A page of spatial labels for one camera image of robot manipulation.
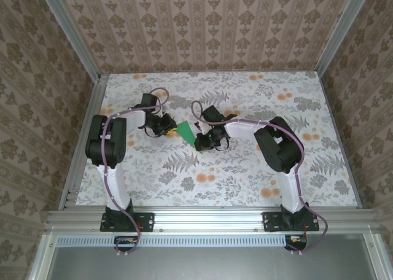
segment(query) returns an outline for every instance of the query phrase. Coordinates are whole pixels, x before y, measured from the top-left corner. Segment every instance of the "floral tablecloth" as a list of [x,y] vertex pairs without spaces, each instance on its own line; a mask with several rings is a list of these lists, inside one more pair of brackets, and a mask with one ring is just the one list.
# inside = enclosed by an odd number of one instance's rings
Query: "floral tablecloth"
[[[101,114],[139,103],[142,93],[166,87],[165,105],[177,123],[194,133],[191,101],[241,118],[284,117],[302,140],[306,157],[300,170],[303,196],[313,206],[357,206],[322,87],[315,72],[189,72],[110,75]],[[156,95],[164,100],[165,93]],[[149,138],[128,133],[124,181],[134,205],[275,206],[281,203],[276,173],[255,141],[231,139],[228,150],[200,154],[178,135]],[[78,205],[105,205],[106,192],[88,161]]]

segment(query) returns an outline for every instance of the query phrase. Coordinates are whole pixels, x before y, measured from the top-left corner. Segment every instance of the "floral surface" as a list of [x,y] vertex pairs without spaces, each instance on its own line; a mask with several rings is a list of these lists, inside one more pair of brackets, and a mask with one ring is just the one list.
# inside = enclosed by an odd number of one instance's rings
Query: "floral surface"
[[[283,117],[305,146],[300,170],[303,196],[311,205],[356,206],[319,79],[314,72],[189,72],[113,74],[101,113],[112,114],[139,103],[142,93],[166,87],[165,104],[177,123],[188,121],[192,100],[215,105],[224,115],[271,120]],[[163,101],[165,93],[157,91]],[[279,205],[279,175],[265,163],[255,141],[231,139],[228,150],[200,154],[180,136],[149,138],[142,130],[127,134],[124,181],[135,205]],[[97,169],[87,164],[77,204],[106,204]]]

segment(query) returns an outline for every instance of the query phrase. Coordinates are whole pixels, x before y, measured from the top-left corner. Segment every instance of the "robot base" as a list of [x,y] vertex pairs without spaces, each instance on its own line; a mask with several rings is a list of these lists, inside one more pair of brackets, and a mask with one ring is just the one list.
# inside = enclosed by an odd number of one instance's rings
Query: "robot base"
[[317,217],[305,207],[292,214],[281,205],[281,212],[264,212],[262,219],[266,232],[319,231]]
[[[153,232],[154,213],[134,212],[131,201],[126,212],[133,217],[141,232]],[[134,225],[124,213],[108,207],[105,208],[105,213],[101,218],[99,230],[101,232],[136,232]]]

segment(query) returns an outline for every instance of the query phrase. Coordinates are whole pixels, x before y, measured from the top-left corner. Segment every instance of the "green object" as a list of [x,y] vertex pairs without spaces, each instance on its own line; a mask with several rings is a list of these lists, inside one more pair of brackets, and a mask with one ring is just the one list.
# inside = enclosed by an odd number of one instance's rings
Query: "green object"
[[194,147],[195,137],[188,122],[179,123],[176,132]]

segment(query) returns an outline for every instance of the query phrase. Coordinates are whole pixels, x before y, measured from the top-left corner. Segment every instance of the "wall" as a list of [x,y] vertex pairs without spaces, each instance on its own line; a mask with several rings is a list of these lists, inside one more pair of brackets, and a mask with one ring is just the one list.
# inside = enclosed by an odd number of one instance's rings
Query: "wall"
[[23,279],[92,88],[44,0],[0,0],[0,279]]
[[393,0],[366,0],[322,77],[360,197],[393,258]]
[[313,69],[349,0],[63,0],[102,73]]

